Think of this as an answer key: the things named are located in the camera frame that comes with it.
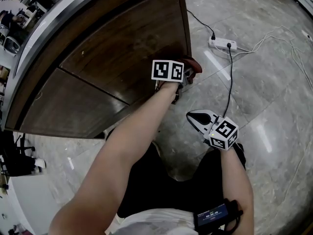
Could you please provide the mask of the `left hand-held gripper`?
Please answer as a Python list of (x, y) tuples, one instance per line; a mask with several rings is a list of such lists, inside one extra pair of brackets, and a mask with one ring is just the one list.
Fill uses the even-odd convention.
[(182, 88), (193, 82), (194, 69), (187, 60), (153, 60), (151, 79), (155, 83), (155, 93), (159, 91), (164, 82), (177, 82), (179, 84), (172, 104), (176, 104), (182, 94)]

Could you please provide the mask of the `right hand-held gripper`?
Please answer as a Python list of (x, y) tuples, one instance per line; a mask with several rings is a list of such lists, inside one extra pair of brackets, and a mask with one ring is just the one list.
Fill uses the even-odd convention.
[(204, 143), (211, 147), (228, 150), (238, 138), (238, 125), (210, 110), (193, 110), (186, 114), (186, 118), (203, 134)]

